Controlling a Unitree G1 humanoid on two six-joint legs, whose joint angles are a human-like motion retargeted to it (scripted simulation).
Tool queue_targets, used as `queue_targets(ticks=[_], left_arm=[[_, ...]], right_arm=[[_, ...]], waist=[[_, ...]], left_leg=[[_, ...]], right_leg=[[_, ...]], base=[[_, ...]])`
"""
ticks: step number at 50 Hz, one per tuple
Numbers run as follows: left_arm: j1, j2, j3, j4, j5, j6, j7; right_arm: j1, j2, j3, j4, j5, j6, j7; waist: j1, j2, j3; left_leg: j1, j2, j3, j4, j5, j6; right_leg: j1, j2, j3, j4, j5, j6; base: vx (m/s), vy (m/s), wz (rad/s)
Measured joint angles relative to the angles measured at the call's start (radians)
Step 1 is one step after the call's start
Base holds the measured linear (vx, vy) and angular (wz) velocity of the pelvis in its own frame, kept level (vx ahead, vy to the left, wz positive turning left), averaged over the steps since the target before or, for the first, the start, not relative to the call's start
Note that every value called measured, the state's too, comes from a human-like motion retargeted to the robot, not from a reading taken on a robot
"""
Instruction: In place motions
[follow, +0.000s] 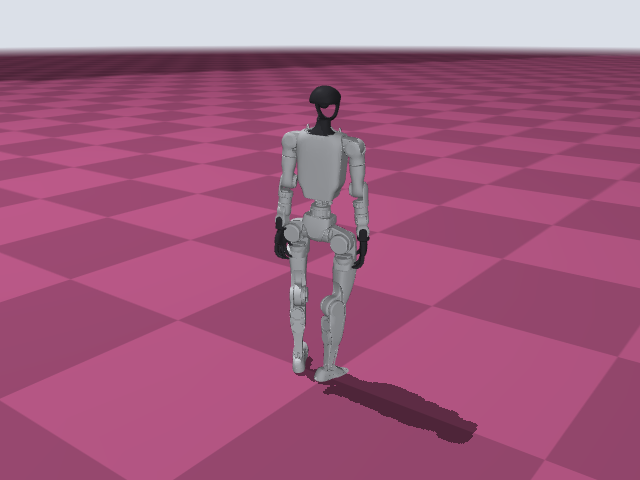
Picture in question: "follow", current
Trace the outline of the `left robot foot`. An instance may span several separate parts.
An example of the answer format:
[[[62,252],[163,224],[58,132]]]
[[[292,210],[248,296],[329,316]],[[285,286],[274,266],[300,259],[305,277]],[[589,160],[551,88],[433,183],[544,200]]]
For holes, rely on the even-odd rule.
[[[301,373],[305,370],[305,363],[306,363],[306,359],[308,357],[308,345],[306,342],[303,341],[303,357],[300,358],[300,354],[297,354],[297,358],[295,358],[295,352],[293,349],[293,364],[292,364],[292,369],[295,373]]]

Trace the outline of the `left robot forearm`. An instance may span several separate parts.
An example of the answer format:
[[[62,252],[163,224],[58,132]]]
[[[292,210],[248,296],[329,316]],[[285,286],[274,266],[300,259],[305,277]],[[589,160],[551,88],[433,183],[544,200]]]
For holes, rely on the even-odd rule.
[[[293,191],[290,188],[282,187],[281,179],[282,179],[282,175],[280,177],[280,183],[279,183],[279,190],[278,190],[279,200],[278,200],[277,215],[275,217],[275,223],[276,223],[276,218],[281,217],[282,227],[284,227],[290,223],[290,214],[291,214],[291,205],[292,205],[291,202],[293,197]]]

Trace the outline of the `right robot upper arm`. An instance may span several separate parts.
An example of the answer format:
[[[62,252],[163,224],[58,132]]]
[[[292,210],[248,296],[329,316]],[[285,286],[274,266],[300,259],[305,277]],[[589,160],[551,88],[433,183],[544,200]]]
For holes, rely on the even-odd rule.
[[[349,194],[352,197],[363,198],[365,144],[361,139],[349,136],[344,136],[342,141],[344,152],[350,158],[349,169],[352,183],[349,185]]]

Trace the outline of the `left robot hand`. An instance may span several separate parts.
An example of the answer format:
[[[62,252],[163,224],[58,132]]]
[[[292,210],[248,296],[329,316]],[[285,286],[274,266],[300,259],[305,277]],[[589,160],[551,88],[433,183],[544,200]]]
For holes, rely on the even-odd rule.
[[[275,254],[282,259],[289,259],[288,257],[292,257],[292,255],[289,254],[289,252],[287,251],[287,246],[286,244],[288,243],[290,246],[292,246],[292,243],[290,241],[288,241],[285,237],[284,237],[284,230],[286,230],[286,227],[282,227],[282,218],[281,217],[277,217],[276,218],[276,226],[275,228],[277,229],[277,233],[275,235]],[[288,256],[286,256],[286,255]]]

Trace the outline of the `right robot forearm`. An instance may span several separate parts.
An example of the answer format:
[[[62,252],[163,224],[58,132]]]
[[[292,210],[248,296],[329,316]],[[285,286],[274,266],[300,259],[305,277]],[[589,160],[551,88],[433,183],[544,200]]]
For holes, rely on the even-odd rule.
[[[368,214],[368,185],[365,182],[363,185],[363,198],[358,198],[353,201],[354,216],[356,224],[356,234],[359,237],[359,231],[361,229],[367,230],[367,237],[370,234],[369,231],[369,214]]]

